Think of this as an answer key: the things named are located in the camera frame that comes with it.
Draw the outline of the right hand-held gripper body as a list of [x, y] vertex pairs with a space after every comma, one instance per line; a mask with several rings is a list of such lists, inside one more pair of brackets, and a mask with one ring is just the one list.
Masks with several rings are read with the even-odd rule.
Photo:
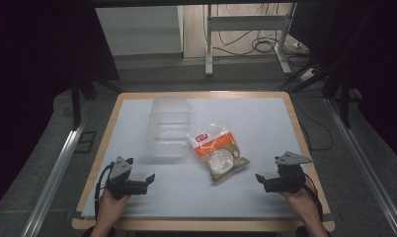
[[278, 177], [267, 179], [263, 184], [267, 193], [296, 193], [303, 188], [306, 178], [301, 167], [302, 164], [312, 163], [309, 157], [286, 151], [280, 157]]

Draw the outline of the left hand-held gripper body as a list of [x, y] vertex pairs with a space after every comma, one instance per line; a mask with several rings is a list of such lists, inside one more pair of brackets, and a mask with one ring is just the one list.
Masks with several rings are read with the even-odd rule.
[[115, 199], [123, 196], [146, 195], [148, 184], [146, 181], [132, 181], [129, 178], [132, 165], [127, 164], [125, 159], [119, 156], [114, 163], [106, 180], [106, 188], [113, 194]]

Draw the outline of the clear snack bag orange label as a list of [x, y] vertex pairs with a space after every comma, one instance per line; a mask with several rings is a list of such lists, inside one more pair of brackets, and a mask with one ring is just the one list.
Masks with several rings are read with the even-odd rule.
[[244, 169], [250, 161], [241, 156], [235, 137], [225, 121], [213, 121], [192, 129], [187, 138], [197, 157], [208, 168], [213, 183]]

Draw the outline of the clear plastic container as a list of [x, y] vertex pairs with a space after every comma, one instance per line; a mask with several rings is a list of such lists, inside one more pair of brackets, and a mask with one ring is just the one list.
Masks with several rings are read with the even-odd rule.
[[185, 96], [158, 96], [152, 102], [146, 141], [154, 157], [178, 158], [188, 153], [191, 110]]

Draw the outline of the person's left hand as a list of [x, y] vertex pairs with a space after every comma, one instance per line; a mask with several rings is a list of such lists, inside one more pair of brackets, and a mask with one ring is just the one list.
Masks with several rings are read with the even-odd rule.
[[115, 199], [108, 189], [104, 189], [100, 198], [97, 220], [104, 223], [116, 223], [122, 216], [129, 200], [130, 196]]

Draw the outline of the person's right hand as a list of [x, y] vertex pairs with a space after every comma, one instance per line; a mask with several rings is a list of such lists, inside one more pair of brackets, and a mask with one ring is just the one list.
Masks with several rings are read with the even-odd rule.
[[311, 195], [313, 193], [315, 193], [314, 187], [307, 182], [298, 192], [294, 194], [282, 192], [281, 195], [299, 220], [309, 223], [320, 220], [317, 205]]

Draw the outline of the white table mat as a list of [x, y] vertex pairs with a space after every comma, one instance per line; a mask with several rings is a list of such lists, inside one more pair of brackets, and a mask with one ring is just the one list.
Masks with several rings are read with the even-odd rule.
[[155, 181], [145, 196], [130, 199], [126, 217], [287, 218], [294, 214], [279, 194], [268, 194], [258, 174], [274, 177], [275, 158], [286, 151], [301, 154], [291, 114], [283, 98], [190, 99], [191, 128], [224, 121], [250, 164], [218, 184], [195, 151], [183, 157], [150, 154], [146, 130], [152, 101], [125, 100], [108, 144], [103, 166], [132, 157], [130, 177]]

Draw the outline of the black metal stand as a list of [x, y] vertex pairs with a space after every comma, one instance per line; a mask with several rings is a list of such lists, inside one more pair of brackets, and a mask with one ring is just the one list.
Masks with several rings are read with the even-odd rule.
[[339, 118], [341, 119], [341, 122], [344, 124], [345, 128], [350, 128], [350, 85], [348, 75], [346, 74], [346, 69], [342, 61], [337, 60], [328, 67], [320, 68], [317, 73], [296, 86], [289, 84], [290, 88], [288, 89], [288, 92], [300, 92], [310, 85], [321, 81], [322, 79], [326, 79], [325, 85], [322, 89], [322, 95], [324, 98], [332, 98], [337, 92], [341, 93], [341, 97], [339, 99]]
[[117, 94], [124, 92], [124, 89], [112, 84], [107, 80], [101, 78], [73, 78], [71, 84], [71, 99], [72, 99], [72, 113], [73, 126], [72, 130], [76, 131], [82, 124], [82, 112], [79, 93], [82, 93], [87, 100], [94, 100], [97, 96], [97, 91], [94, 88], [94, 82], [114, 91]]

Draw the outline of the white power strip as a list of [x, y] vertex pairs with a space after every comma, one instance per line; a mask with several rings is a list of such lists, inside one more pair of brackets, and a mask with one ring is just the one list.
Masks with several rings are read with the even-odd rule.
[[299, 80], [300, 81], [306, 81], [308, 79], [310, 79], [312, 76], [314, 76], [315, 74], [317, 74], [318, 71], [315, 68], [309, 68], [306, 72], [304, 72]]

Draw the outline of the white cabinet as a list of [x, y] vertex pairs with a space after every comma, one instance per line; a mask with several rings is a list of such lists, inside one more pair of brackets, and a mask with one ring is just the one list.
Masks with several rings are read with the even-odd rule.
[[97, 8], [112, 55], [183, 51], [181, 6]]

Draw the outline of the dark curtain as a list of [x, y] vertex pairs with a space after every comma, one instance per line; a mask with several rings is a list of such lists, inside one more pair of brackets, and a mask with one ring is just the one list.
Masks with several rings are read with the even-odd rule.
[[326, 97], [360, 92], [360, 111], [397, 156], [397, 0], [302, 0], [289, 34], [330, 70]]
[[118, 77], [94, 7], [0, 0], [0, 200], [46, 128], [54, 98]]

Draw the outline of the black floor socket frame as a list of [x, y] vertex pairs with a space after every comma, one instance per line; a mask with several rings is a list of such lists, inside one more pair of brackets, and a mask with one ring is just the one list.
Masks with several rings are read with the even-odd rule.
[[94, 145], [96, 135], [96, 131], [83, 131], [77, 142], [74, 152], [79, 154], [90, 153]]

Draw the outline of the aluminium floor rail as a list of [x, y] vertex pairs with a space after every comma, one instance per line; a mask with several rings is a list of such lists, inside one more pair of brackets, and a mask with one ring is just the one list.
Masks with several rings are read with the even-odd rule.
[[387, 219], [387, 222], [393, 230], [395, 237], [397, 237], [397, 207], [393, 199], [379, 181], [379, 178], [367, 160], [367, 157], [357, 142], [352, 130], [347, 128], [345, 123], [342, 121], [340, 117], [340, 109], [337, 103], [333, 99], [325, 99], [325, 102], [331, 111], [337, 127], [347, 142], [358, 168], [364, 176], [364, 179], [366, 180], [374, 198], [379, 204], [385, 218]]
[[85, 124], [86, 121], [82, 119], [79, 124], [73, 127], [69, 132], [20, 237], [38, 237]]

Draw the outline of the white metal desk frame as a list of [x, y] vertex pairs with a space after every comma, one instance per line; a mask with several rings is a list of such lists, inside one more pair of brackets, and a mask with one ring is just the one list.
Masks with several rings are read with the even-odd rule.
[[280, 31], [274, 50], [284, 75], [290, 75], [291, 69], [284, 56], [283, 47], [292, 21], [296, 3], [291, 3], [285, 15], [274, 16], [227, 16], [213, 17], [212, 7], [207, 6], [207, 17], [203, 23], [206, 32], [205, 75], [213, 74], [212, 37], [213, 32], [232, 31]]

